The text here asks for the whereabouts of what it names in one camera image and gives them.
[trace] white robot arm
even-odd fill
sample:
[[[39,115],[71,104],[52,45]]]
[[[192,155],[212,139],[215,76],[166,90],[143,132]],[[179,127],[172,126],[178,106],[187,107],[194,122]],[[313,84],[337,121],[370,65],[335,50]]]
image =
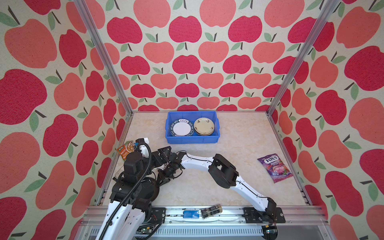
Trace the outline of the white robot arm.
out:
[[[197,169],[206,171],[211,174],[215,182],[224,188],[233,189],[242,197],[248,200],[258,212],[260,219],[266,223],[273,223],[275,219],[276,203],[269,197],[263,196],[254,188],[248,185],[244,179],[238,174],[235,166],[226,160],[220,154],[214,157],[192,156],[186,152],[180,151],[178,154],[172,153],[171,147],[158,149],[151,153],[149,147],[148,152],[144,152],[144,156],[140,152],[132,152],[128,154],[124,163],[124,172],[120,175],[113,187],[111,202],[108,205],[108,211],[96,240],[131,240],[136,230],[143,226],[143,222],[150,216],[148,209],[151,208],[151,200],[139,199],[139,193],[142,186],[132,190],[134,183],[137,183],[138,175],[150,174],[151,170],[166,164],[162,170],[158,170],[157,187],[168,183],[174,179],[177,169]],[[143,167],[150,163],[150,170],[145,172]],[[132,195],[121,205],[126,194],[132,191]]]

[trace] enclosure wall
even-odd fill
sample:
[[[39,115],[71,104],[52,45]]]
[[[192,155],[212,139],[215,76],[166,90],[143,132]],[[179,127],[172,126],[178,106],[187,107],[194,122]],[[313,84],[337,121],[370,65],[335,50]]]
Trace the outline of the enclosure wall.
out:
[[[344,2],[324,27],[334,26],[331,44],[314,44],[308,77],[290,83],[272,116],[336,237],[384,239],[383,1]]]
[[[0,239],[73,239],[126,114],[73,2],[3,0],[0,12]]]

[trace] black mounting plate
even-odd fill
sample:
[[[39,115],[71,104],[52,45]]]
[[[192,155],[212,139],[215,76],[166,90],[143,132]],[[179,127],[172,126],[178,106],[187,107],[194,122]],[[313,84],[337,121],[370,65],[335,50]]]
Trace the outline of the black mounting plate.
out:
[[[264,214],[265,212],[259,212],[253,207],[245,207],[244,215],[246,223],[263,223],[262,220],[258,218],[259,215]],[[276,223],[285,223],[285,217],[283,211],[280,207],[276,208]]]

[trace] candy bag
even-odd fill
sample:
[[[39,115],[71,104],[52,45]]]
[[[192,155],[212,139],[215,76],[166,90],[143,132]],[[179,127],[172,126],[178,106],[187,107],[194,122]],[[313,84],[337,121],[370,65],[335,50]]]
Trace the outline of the candy bag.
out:
[[[293,176],[276,153],[258,158],[257,160],[263,164],[263,167],[268,171],[274,183]]]

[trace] stacked plates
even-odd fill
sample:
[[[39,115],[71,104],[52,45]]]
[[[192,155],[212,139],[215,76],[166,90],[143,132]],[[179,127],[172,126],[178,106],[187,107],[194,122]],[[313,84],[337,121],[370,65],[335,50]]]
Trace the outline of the stacked plates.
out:
[[[215,130],[215,124],[209,118],[199,118],[195,121],[194,128],[199,135],[208,136]]]
[[[193,124],[187,119],[178,119],[171,123],[170,133],[172,136],[191,136],[194,132]]]

